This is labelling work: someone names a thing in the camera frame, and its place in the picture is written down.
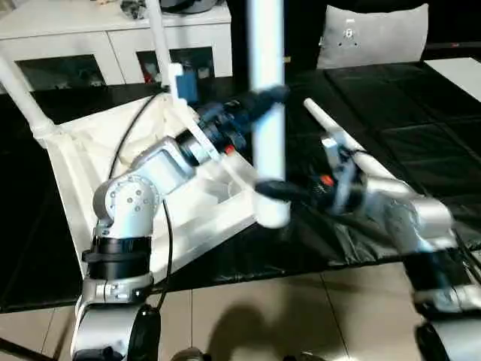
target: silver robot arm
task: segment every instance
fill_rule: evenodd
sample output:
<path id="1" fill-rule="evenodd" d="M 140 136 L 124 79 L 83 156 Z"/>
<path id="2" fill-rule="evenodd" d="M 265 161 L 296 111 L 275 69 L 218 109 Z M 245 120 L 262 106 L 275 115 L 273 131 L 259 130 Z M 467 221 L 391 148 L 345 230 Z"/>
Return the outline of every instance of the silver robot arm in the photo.
<path id="1" fill-rule="evenodd" d="M 278 86 L 212 105 L 200 117 L 201 135 L 219 152 L 242 147 L 253 123 L 286 97 L 286 88 Z M 164 197 L 192 179 L 208 153 L 188 130 L 165 137 L 95 191 L 98 223 L 82 256 L 88 269 L 77 306 L 74 360 L 157 359 L 159 310 L 145 303 L 153 286 L 153 219 Z"/>
<path id="2" fill-rule="evenodd" d="M 333 215 L 353 213 L 375 226 L 403 255 L 413 304 L 426 319 L 416 329 L 424 359 L 481 359 L 481 288 L 465 270 L 449 209 L 401 180 L 363 174 L 344 147 L 341 129 L 321 142 L 332 169 L 328 181 L 315 176 L 300 187 L 267 180 L 256 190 L 276 199 L 309 202 Z"/>

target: white pvc pipe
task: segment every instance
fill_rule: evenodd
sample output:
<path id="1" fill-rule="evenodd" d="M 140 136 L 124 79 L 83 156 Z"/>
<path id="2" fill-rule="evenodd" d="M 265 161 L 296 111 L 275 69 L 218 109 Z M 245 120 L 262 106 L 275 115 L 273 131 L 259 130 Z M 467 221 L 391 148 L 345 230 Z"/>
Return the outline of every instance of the white pvc pipe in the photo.
<path id="1" fill-rule="evenodd" d="M 346 147 L 350 150 L 364 150 L 364 148 L 339 124 L 332 119 L 318 104 L 311 98 L 304 100 L 304 106 L 313 115 L 322 128 L 326 132 L 334 131 L 335 129 L 342 129 L 346 140 Z M 354 156 L 354 162 L 365 173 L 377 177 L 395 178 L 384 165 L 379 163 L 373 156 L 366 153 L 357 153 Z"/>
<path id="2" fill-rule="evenodd" d="M 171 54 L 168 51 L 167 38 L 165 37 L 164 26 L 162 25 L 162 11 L 159 0 L 146 0 L 147 13 L 149 15 L 150 29 L 153 35 L 153 42 L 156 47 L 156 57 L 159 64 L 162 85 L 169 85 L 168 66 L 171 63 Z"/>
<path id="3" fill-rule="evenodd" d="M 283 0 L 249 0 L 250 86 L 261 90 L 284 84 Z M 261 179 L 286 179 L 284 107 L 276 106 L 253 134 L 254 166 Z M 269 228 L 289 222 L 289 204 L 256 195 L 256 220 Z"/>
<path id="4" fill-rule="evenodd" d="M 23 81 L 15 76 L 2 54 L 0 54 L 0 82 L 29 122 L 35 139 L 43 146 L 41 139 L 55 130 L 55 124 L 40 109 Z"/>

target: tile floor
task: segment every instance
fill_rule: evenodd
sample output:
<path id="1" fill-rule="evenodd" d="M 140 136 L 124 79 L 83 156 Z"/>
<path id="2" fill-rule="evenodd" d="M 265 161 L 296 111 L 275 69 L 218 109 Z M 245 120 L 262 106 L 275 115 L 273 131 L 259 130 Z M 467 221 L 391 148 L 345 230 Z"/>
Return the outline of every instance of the tile floor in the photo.
<path id="1" fill-rule="evenodd" d="M 195 345 L 214 361 L 302 351 L 328 361 L 417 361 L 420 321 L 394 263 L 170 293 L 159 349 L 162 360 Z M 0 337 L 67 360 L 72 324 L 72 307 L 3 314 Z M 0 353 L 0 361 L 15 360 Z"/>

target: white pillow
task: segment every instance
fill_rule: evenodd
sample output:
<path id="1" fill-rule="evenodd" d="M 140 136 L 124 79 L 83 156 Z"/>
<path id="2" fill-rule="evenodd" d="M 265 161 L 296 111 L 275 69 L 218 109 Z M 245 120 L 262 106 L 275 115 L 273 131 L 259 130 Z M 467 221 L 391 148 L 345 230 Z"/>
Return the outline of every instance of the white pillow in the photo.
<path id="1" fill-rule="evenodd" d="M 428 4 L 408 11 L 359 14 L 327 7 L 317 68 L 415 62 L 428 37 Z"/>

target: black table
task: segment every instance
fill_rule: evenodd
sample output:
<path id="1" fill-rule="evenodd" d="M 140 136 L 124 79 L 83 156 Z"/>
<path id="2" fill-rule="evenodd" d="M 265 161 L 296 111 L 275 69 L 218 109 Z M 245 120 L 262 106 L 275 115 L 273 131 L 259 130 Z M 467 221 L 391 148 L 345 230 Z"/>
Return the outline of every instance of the black table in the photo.
<path id="1" fill-rule="evenodd" d="M 423 63 L 313 71 L 288 79 L 288 176 L 328 170 L 319 125 L 304 110 L 311 97 L 397 177 L 444 201 L 472 249 L 481 245 L 481 104 Z M 231 78 L 199 84 L 202 101 L 242 89 Z M 34 94 L 55 123 L 121 105 L 155 85 L 107 86 Z M 45 150 L 7 96 L 4 131 L 0 311 L 72 305 L 80 272 Z M 244 151 L 250 159 L 250 150 Z M 386 241 L 336 224 L 301 205 L 284 229 L 240 232 L 174 274 L 172 290 L 274 278 L 399 259 Z"/>

